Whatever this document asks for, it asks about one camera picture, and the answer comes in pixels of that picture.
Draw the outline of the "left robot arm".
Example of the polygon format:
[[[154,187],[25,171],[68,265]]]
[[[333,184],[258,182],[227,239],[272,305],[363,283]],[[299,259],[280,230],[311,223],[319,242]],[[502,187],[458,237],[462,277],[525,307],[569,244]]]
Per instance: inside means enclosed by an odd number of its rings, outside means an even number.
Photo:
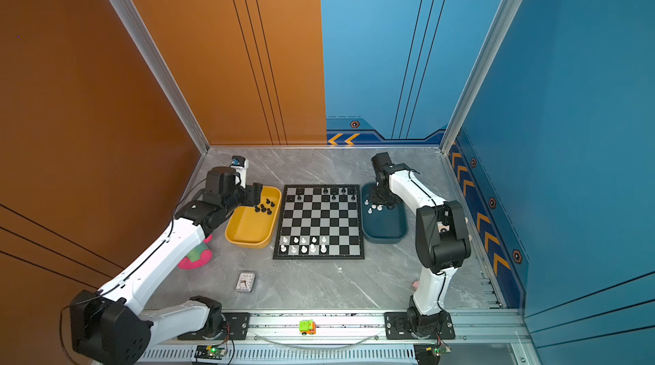
[[[247,183],[249,162],[234,156],[230,165],[206,174],[205,187],[174,211],[168,227],[123,272],[95,293],[80,292],[67,306],[71,348],[101,364],[134,364],[145,351],[179,335],[198,332],[211,339],[225,329],[222,305],[196,296],[181,305],[145,312],[162,281],[193,249],[240,206],[257,206],[262,184]]]

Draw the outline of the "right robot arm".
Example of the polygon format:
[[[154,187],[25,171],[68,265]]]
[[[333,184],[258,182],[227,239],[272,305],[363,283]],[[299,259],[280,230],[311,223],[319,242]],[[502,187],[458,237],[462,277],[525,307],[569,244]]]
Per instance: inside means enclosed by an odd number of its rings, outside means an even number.
[[[374,203],[404,205],[416,215],[414,245],[422,270],[407,309],[409,332],[418,339],[455,339],[443,304],[452,278],[472,252],[464,208],[435,194],[414,169],[393,163],[387,152],[375,155],[372,165]]]

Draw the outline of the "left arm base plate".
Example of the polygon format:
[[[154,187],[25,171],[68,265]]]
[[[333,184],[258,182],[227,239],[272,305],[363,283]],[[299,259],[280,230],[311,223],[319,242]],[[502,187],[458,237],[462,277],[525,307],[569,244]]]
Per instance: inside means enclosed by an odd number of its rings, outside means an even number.
[[[198,330],[177,336],[178,340],[245,340],[250,325],[251,314],[248,312],[223,313],[222,327],[216,332]]]

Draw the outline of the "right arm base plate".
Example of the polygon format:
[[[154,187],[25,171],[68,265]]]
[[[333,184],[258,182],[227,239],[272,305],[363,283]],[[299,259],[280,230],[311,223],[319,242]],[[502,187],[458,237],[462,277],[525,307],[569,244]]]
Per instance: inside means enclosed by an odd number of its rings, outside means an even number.
[[[431,316],[410,310],[387,312],[384,317],[387,339],[455,339],[454,323],[450,313],[445,310]]]

